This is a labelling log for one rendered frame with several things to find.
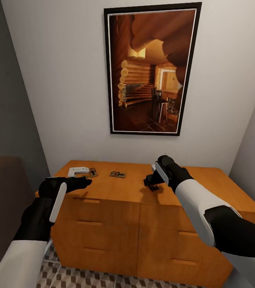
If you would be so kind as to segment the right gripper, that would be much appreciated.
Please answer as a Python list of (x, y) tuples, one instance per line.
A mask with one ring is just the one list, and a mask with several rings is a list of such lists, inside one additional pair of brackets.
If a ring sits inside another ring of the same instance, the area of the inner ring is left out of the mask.
[[(162, 177), (161, 177), (162, 178)], [(144, 185), (147, 186), (149, 185), (154, 185), (154, 184), (161, 184), (164, 183), (165, 181), (162, 179), (159, 179), (155, 176), (155, 173), (151, 175), (147, 175), (146, 178), (144, 179)]]

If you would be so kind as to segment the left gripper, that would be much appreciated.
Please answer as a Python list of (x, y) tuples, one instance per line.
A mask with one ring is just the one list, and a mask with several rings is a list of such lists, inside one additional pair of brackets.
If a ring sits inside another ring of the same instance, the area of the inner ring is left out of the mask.
[(72, 181), (73, 187), (71, 191), (77, 190), (77, 189), (83, 189), (86, 188), (86, 186), (90, 185), (92, 183), (91, 179), (86, 179), (86, 177), (68, 177)]

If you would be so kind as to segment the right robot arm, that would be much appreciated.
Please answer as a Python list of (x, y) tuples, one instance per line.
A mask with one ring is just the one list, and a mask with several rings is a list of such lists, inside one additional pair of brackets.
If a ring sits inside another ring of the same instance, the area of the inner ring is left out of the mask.
[(255, 224), (243, 219), (170, 156), (159, 157), (152, 171), (144, 185), (166, 183), (171, 187), (200, 239), (217, 248), (255, 288)]

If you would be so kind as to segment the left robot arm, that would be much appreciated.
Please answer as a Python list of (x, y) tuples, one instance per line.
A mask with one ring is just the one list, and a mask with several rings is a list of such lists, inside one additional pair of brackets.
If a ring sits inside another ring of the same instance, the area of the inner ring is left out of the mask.
[(87, 167), (70, 168), (68, 178), (45, 178), (21, 218), (21, 226), (0, 262), (0, 288), (36, 288), (51, 227), (58, 217), (65, 193), (86, 188)]

